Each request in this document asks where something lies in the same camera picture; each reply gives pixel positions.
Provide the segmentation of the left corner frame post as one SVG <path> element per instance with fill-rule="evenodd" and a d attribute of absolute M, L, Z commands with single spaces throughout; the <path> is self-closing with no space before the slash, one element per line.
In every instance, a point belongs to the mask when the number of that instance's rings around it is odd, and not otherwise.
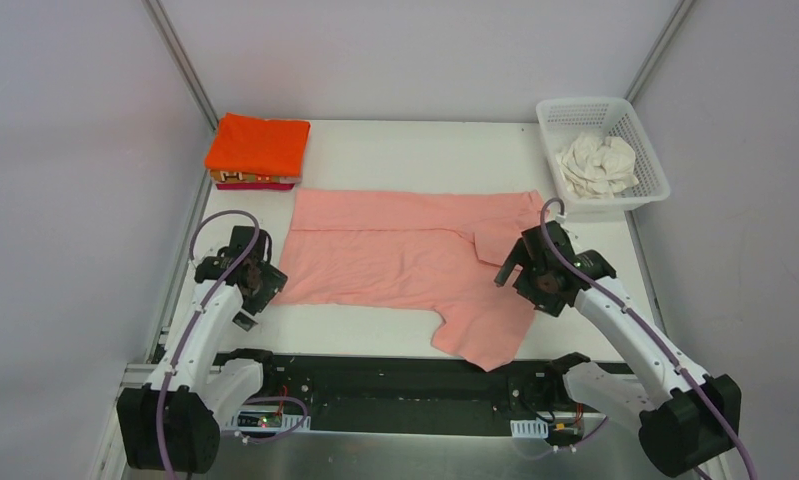
<path fill-rule="evenodd" d="M 187 50 L 179 38 L 175 25 L 170 19 L 164 3 L 160 0 L 142 0 L 141 3 L 157 29 L 165 48 L 177 67 L 202 117 L 211 130 L 216 131 L 219 125 L 219 116 L 189 58 Z"/>

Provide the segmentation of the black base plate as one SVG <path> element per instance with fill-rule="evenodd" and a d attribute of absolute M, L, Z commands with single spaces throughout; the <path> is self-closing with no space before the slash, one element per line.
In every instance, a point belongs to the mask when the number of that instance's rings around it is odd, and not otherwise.
<path fill-rule="evenodd" d="M 463 360 L 270 356 L 257 397 L 241 410 L 311 417 L 308 431 L 504 437 L 511 420 L 569 431 L 595 410 L 568 399 L 552 361 L 518 360 L 490 372 Z"/>

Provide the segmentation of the white plastic basket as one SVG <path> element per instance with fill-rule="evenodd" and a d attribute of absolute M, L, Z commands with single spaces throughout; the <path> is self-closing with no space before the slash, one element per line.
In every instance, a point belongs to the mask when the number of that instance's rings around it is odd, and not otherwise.
<path fill-rule="evenodd" d="M 537 104 L 540 139 L 556 193 L 575 212 L 630 211 L 669 197 L 670 187 L 655 151 L 632 105 L 616 97 L 570 97 Z M 607 198 L 586 198 L 567 186 L 559 160 L 578 137 L 597 136 L 601 142 L 618 137 L 634 153 L 632 174 L 638 183 Z"/>

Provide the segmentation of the magenta folded t-shirt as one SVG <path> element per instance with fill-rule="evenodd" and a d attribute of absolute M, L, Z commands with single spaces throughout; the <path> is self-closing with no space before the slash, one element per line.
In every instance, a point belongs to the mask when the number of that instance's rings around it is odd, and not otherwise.
<path fill-rule="evenodd" d="M 291 191 L 295 184 L 286 183 L 240 183 L 240 184 L 224 184 L 216 183 L 215 187 L 222 191 Z"/>

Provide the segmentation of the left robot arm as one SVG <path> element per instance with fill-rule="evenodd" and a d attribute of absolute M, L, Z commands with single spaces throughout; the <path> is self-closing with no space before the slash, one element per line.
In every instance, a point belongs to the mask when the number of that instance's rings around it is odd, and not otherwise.
<path fill-rule="evenodd" d="M 197 265 L 193 297 L 170 347 L 143 384 L 117 400 L 131 468 L 204 474 L 212 467 L 236 409 L 261 389 L 269 356 L 232 357 L 217 375 L 211 367 L 225 331 L 250 330 L 283 290 L 287 277 L 271 257 L 268 232 L 238 225 L 227 245 Z"/>

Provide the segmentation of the orange folded t-shirt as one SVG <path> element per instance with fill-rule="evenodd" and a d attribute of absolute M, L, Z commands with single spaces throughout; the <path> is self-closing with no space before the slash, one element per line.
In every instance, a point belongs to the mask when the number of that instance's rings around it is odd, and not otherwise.
<path fill-rule="evenodd" d="M 226 113 L 206 154 L 211 171 L 300 177 L 311 124 Z"/>

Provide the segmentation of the pink t-shirt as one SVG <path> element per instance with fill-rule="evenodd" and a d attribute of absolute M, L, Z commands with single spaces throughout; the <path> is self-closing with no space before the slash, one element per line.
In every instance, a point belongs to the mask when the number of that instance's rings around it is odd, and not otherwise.
<path fill-rule="evenodd" d="M 279 266 L 285 305 L 432 311 L 434 348 L 491 371 L 512 362 L 535 313 L 494 280 L 539 193 L 302 189 Z"/>

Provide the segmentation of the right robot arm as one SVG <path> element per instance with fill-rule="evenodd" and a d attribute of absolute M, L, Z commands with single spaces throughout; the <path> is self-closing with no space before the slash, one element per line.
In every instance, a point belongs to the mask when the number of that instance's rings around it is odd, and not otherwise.
<path fill-rule="evenodd" d="M 574 352 L 551 362 L 544 375 L 548 403 L 583 404 L 627 428 L 648 460 L 677 477 L 739 443 L 741 390 L 728 375 L 713 376 L 683 354 L 636 308 L 615 269 L 597 251 L 574 251 L 557 221 L 520 234 L 495 278 L 517 270 L 517 294 L 537 310 L 559 316 L 575 309 L 614 347 L 636 377 L 629 383 Z"/>

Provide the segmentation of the white crumpled t-shirt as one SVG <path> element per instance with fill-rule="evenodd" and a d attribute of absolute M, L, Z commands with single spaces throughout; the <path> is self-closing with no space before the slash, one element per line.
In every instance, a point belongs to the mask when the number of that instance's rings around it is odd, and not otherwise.
<path fill-rule="evenodd" d="M 566 189 L 583 199 L 611 199 L 640 184 L 635 150 L 621 137 L 582 132 L 555 155 Z"/>

